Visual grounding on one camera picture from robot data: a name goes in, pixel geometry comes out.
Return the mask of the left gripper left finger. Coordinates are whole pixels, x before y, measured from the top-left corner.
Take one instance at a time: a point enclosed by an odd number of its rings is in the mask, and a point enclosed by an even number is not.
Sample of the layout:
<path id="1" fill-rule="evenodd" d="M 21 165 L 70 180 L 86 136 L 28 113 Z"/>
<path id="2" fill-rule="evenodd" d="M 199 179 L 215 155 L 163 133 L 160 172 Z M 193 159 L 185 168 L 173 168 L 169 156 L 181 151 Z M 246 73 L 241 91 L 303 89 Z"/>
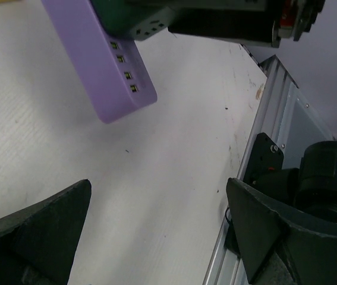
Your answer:
<path id="1" fill-rule="evenodd" d="M 80 180 L 0 218 L 0 284 L 67 284 L 91 195 Z"/>

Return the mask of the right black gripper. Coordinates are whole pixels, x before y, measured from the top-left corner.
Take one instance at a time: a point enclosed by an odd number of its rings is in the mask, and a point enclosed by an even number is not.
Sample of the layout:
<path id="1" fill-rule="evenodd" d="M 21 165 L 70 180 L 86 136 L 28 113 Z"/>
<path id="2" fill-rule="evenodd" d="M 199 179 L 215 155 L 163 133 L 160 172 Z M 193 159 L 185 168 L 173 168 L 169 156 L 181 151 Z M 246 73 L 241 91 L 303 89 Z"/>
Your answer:
<path id="1" fill-rule="evenodd" d="M 171 33 L 277 48 L 282 39 L 299 41 L 325 2 L 305 1 L 131 1 L 132 5 L 173 8 L 184 13 Z"/>

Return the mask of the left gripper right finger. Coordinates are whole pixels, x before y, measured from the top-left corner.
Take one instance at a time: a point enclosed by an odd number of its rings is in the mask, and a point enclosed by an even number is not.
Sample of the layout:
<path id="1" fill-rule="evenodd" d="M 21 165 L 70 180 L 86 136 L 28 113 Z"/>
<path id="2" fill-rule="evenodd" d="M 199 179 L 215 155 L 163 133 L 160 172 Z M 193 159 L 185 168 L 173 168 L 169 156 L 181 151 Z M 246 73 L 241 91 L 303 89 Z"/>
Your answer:
<path id="1" fill-rule="evenodd" d="M 250 284 L 337 284 L 337 224 L 235 178 L 228 179 L 226 194 Z"/>

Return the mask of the green cube socket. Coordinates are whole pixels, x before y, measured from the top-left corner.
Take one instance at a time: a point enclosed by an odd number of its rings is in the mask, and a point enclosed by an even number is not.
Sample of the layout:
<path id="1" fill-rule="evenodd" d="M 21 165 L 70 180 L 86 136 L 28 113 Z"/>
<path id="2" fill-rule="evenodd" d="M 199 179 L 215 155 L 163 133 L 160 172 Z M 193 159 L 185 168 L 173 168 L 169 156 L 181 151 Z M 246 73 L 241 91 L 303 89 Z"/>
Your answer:
<path id="1" fill-rule="evenodd" d="M 174 22 L 178 12 L 168 7 L 143 7 L 120 0 L 92 0 L 91 5 L 107 34 L 146 40 Z"/>

